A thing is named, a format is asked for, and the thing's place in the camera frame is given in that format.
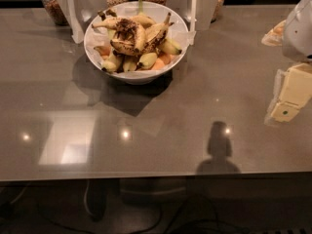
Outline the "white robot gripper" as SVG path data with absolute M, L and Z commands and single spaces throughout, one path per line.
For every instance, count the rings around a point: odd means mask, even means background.
M 273 98 L 264 123 L 277 125 L 290 122 L 312 98 L 312 0 L 300 0 L 288 15 L 261 39 L 266 46 L 282 45 L 283 55 L 302 61 L 286 71 L 276 73 Z

